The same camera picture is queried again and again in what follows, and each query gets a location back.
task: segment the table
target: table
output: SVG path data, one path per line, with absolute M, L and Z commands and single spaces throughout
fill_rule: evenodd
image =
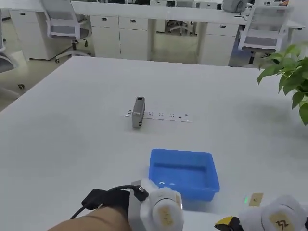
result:
M 248 193 L 306 203 L 308 129 L 291 96 L 277 94 L 278 78 L 258 86 L 259 73 L 72 57 L 0 113 L 1 229 L 46 230 L 92 188 L 147 177 L 153 148 L 213 155 L 220 192 L 210 203 L 184 202 L 193 210 L 185 211 L 185 231 L 237 215 Z M 133 130 L 120 115 L 137 96 L 146 110 L 188 113 L 193 122 L 145 120 Z

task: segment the sticker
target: sticker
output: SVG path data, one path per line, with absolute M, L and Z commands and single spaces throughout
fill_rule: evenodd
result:
M 261 204 L 262 197 L 263 197 L 263 193 L 259 193 L 259 192 L 253 193 L 251 196 L 250 202 L 249 202 L 249 206 L 259 207 Z
M 160 222 L 163 226 L 173 225 L 173 219 L 168 206 L 164 206 L 158 209 L 158 214 L 160 217 Z
M 277 212 L 269 216 L 269 220 L 277 231 L 294 231 L 293 224 L 283 212 Z

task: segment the gray device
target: gray device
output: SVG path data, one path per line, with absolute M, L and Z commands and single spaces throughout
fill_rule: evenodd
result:
M 241 13 L 247 7 L 248 0 L 223 0 L 222 9 L 226 12 Z
M 141 127 L 142 121 L 143 121 L 143 116 L 144 116 L 144 110 L 145 110 L 145 98 L 138 96 L 136 98 L 134 109 L 131 113 L 133 128 L 140 128 Z

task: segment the white wall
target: white wall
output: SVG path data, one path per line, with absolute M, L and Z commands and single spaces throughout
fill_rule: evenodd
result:
M 306 26 L 302 30 L 294 31 L 293 43 L 308 41 L 308 0 L 290 0 L 289 4 L 294 6 L 291 19 Z

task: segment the chair wheel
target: chair wheel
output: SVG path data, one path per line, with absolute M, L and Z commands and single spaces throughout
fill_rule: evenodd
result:
M 20 90 L 23 90 L 23 89 L 25 89 L 25 86 L 24 86 L 24 84 L 18 84 L 18 88 L 19 88 Z

